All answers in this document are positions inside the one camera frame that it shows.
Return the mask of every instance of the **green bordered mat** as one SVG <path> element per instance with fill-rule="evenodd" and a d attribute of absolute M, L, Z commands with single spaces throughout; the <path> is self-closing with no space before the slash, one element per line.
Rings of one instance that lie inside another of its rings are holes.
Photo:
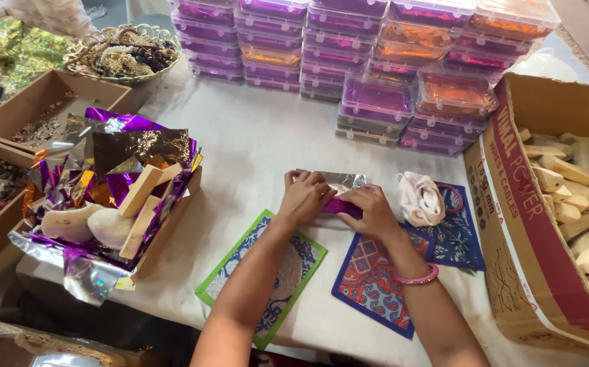
<path fill-rule="evenodd" d="M 216 269 L 195 289 L 196 296 L 204 303 L 213 306 L 231 272 L 256 243 L 273 216 L 269 210 L 264 210 Z M 272 296 L 254 332 L 252 340 L 258 349 L 265 349 L 274 338 L 326 253 L 325 248 L 299 231 L 290 237 L 290 246 L 285 250 L 283 263 L 274 280 Z"/>

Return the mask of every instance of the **golden decorative basket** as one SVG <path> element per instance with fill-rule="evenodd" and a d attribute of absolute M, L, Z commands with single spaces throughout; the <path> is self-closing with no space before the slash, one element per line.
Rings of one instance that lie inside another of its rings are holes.
<path fill-rule="evenodd" d="M 165 69 L 163 69 L 159 72 L 155 72 L 154 74 L 143 75 L 143 76 L 134 76 L 134 77 L 124 77 L 124 78 L 112 78 L 112 77 L 108 77 L 108 76 L 98 76 L 98 75 L 90 74 L 87 72 L 79 71 L 79 70 L 77 70 L 77 68 L 75 67 L 74 64 L 68 65 L 66 69 L 69 72 L 74 72 L 74 73 L 77 73 L 80 75 L 85 75 L 85 76 L 91 76 L 93 78 L 102 79 L 102 80 L 106 80 L 108 82 L 112 82 L 112 83 L 116 83 L 116 84 L 123 84 L 123 85 L 128 86 L 128 85 L 135 84 L 135 83 L 145 82 L 147 80 L 152 80 L 154 78 L 161 78 L 165 73 L 170 71 L 170 69 L 172 69 L 173 66 L 175 66 L 175 63 L 177 62 L 177 60 L 179 60 L 179 57 L 181 57 L 181 55 L 183 53 L 182 48 L 181 48 L 181 43 L 179 42 L 179 38 L 177 38 L 176 35 L 170 34 L 170 31 L 167 31 L 165 29 L 161 29 L 160 27 L 152 26 L 149 24 L 139 24 L 139 25 L 123 24 L 123 25 L 120 25 L 118 28 L 114 28 L 114 27 L 105 28 L 105 29 L 102 29 L 101 31 L 95 31 L 88 36 L 72 40 L 71 46 L 68 47 L 68 52 L 66 53 L 66 55 L 64 55 L 64 62 L 66 63 L 66 62 L 76 59 L 77 55 L 79 55 L 80 52 L 82 52 L 84 49 L 86 49 L 88 47 L 88 45 L 91 44 L 92 42 L 99 41 L 99 40 L 102 40 L 103 38 L 107 38 L 107 37 L 116 37 L 120 31 L 122 31 L 123 29 L 126 29 L 126 28 L 133 28 L 136 31 L 138 31 L 138 33 L 140 33 L 142 35 L 148 35 L 152 40 L 155 40 L 158 42 L 169 41 L 175 47 L 175 51 L 177 53 L 176 60 L 171 62 L 170 65 L 168 65 L 168 67 L 166 67 Z"/>

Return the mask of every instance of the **fabric coaster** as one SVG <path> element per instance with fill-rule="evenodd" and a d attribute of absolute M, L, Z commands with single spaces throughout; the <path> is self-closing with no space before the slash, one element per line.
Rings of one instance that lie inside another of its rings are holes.
<path fill-rule="evenodd" d="M 436 182 L 444 199 L 446 217 L 436 226 L 416 230 L 435 240 L 431 263 L 485 271 L 478 234 L 474 227 L 464 186 Z"/>
<path fill-rule="evenodd" d="M 213 306 L 231 272 L 270 224 L 272 216 L 274 214 L 269 210 L 264 210 L 209 277 L 195 288 L 196 296 L 204 303 Z M 299 231 L 290 238 L 290 246 L 286 247 L 283 264 L 274 280 L 272 297 L 252 339 L 258 349 L 265 349 L 274 338 L 276 330 L 281 326 L 326 253 L 325 248 Z"/>
<path fill-rule="evenodd" d="M 417 251 L 429 260 L 434 241 L 414 229 L 404 229 Z M 404 287 L 394 280 L 394 264 L 379 240 L 356 233 L 331 294 L 340 301 L 412 339 L 414 325 L 405 305 Z"/>

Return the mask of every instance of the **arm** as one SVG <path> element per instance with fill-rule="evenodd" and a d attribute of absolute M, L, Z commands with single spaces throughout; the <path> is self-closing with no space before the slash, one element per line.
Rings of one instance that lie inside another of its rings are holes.
<path fill-rule="evenodd" d="M 340 198 L 360 206 L 364 214 L 360 221 L 345 213 L 338 216 L 356 232 L 378 238 L 400 276 L 418 279 L 430 274 L 407 233 L 399 227 L 380 187 L 364 185 Z M 434 367 L 489 366 L 478 339 L 439 279 L 423 285 L 405 285 L 405 302 Z"/>
<path fill-rule="evenodd" d="M 217 296 L 191 367 L 248 365 L 251 338 L 272 295 L 285 246 L 295 230 L 312 221 L 335 194 L 317 172 L 285 174 L 281 208 Z"/>

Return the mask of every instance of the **blue patterned coaster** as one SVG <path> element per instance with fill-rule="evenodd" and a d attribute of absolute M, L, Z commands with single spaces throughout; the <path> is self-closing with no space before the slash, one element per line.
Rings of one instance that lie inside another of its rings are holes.
<path fill-rule="evenodd" d="M 446 217 L 434 227 L 419 227 L 419 230 L 435 240 L 431 262 L 456 268 L 485 271 L 485 262 L 480 251 L 478 234 L 467 202 L 463 186 L 435 182 L 444 198 Z M 462 208 L 457 212 L 452 209 Z M 405 223 L 406 228 L 413 228 Z"/>
<path fill-rule="evenodd" d="M 222 262 L 217 265 L 216 270 L 199 287 L 195 288 L 196 296 L 204 303 L 213 306 L 231 272 L 270 224 L 272 216 L 273 214 L 269 210 L 264 210 Z M 290 312 L 292 305 L 297 301 L 299 294 L 304 290 L 326 253 L 325 248 L 299 231 L 296 231 L 290 238 L 290 246 L 286 247 L 283 263 L 274 281 L 272 296 L 256 326 L 252 339 L 258 349 L 265 349 L 274 338 L 285 316 Z"/>
<path fill-rule="evenodd" d="M 415 229 L 404 230 L 417 251 L 428 261 L 433 253 L 433 239 Z M 382 242 L 356 233 L 331 294 L 396 333 L 412 339 L 414 325 L 405 305 L 404 287 L 392 277 L 394 271 Z"/>

